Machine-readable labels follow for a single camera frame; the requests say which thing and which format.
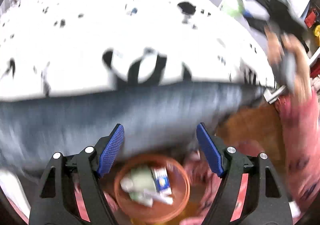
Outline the right forearm pink sleeve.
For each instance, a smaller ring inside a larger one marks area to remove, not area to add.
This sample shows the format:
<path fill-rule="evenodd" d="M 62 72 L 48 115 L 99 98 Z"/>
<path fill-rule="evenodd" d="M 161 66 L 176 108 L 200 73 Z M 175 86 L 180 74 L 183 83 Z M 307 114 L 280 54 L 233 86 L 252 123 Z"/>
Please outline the right forearm pink sleeve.
<path fill-rule="evenodd" d="M 289 96 L 276 102 L 286 153 L 286 180 L 290 194 L 302 212 L 319 193 L 319 104 L 317 94 L 300 105 Z"/>

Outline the person's right hand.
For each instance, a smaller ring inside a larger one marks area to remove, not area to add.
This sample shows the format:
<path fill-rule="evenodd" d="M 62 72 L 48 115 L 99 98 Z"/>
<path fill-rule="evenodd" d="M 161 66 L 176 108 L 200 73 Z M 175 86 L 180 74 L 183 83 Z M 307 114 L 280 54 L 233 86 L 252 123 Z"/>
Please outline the person's right hand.
<path fill-rule="evenodd" d="M 265 27 L 267 37 L 267 58 L 272 66 L 281 62 L 284 51 L 277 35 Z M 309 58 L 302 43 L 292 34 L 281 36 L 283 46 L 292 53 L 296 61 L 295 89 L 291 92 L 291 105 L 298 107 L 312 98 Z"/>

